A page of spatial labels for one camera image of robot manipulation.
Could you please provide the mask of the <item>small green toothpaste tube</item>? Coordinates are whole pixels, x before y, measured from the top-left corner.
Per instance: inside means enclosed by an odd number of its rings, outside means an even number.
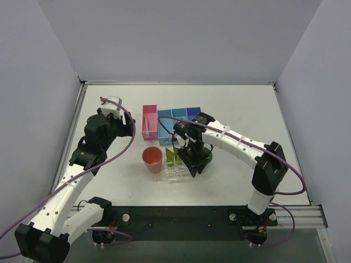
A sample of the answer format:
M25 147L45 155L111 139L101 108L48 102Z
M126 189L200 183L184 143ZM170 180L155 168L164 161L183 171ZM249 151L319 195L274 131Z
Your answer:
M183 164L183 161L182 159L180 158L179 154L178 154L178 148L174 147L173 148L173 151L174 151L174 160L175 160L175 163L177 165L182 165Z

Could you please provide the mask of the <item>large green toothpaste tube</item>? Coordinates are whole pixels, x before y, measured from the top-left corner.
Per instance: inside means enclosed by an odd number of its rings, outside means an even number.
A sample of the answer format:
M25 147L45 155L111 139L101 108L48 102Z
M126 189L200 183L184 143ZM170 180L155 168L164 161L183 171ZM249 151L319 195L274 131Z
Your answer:
M174 166L175 156L174 152L169 148L166 148L166 164L168 167Z

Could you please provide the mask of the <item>orange plastic cup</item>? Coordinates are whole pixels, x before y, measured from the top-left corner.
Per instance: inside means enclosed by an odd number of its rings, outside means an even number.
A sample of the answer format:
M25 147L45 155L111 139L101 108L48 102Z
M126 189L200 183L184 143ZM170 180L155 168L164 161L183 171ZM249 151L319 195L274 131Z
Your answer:
M163 153L158 147L148 147L142 153L142 160L148 171L158 174L162 170Z

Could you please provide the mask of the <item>pink toothbrush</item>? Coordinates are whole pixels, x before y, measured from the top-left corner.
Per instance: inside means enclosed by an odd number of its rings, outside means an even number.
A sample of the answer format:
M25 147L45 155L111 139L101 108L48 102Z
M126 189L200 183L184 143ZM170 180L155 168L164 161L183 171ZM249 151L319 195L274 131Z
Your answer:
M147 138L149 138L149 137L150 137L149 119L148 119L147 117L145 117L144 121L145 121L145 136L146 136Z

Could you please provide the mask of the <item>green plastic cup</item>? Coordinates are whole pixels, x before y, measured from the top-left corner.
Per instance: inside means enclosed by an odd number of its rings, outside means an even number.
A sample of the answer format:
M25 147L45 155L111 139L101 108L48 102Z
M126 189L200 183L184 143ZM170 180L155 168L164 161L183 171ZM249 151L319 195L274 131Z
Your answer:
M202 149L202 153L203 153L203 155L205 157L205 164L204 164L204 166L206 166L206 165L210 164L210 162L212 161L212 158L213 158L212 150L204 147Z

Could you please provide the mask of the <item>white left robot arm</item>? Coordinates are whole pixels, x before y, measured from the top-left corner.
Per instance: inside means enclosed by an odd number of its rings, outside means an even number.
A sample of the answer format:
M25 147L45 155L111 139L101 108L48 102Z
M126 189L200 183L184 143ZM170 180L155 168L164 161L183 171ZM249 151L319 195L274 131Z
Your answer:
M112 220L111 202L92 198L76 215L67 218L82 190L109 161L107 150L117 137L135 137L135 121L126 111L98 109L87 119L81 137L57 188L39 205L40 211L14 236L20 254L37 262L63 262L71 244L89 227Z

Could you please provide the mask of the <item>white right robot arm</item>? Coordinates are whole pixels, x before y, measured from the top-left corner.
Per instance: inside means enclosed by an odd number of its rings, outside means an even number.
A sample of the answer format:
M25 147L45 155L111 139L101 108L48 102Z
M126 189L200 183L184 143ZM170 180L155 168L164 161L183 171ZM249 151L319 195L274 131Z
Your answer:
M254 190L247 207L257 216L266 212L288 171L287 165L283 164L286 159L280 144L273 141L268 145L251 140L203 112L192 121L176 120L173 130L187 141L178 150L178 156L192 177L201 174L212 160L212 150L205 148L205 144L233 155L253 169Z

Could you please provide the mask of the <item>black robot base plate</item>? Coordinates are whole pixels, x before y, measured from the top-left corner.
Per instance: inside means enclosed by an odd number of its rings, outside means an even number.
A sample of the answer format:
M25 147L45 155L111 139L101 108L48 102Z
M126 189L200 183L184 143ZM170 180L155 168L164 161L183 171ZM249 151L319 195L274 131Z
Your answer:
M93 241L119 244L130 241L254 241L267 240L266 227L277 226L268 208L256 215L239 206L112 206L94 224Z

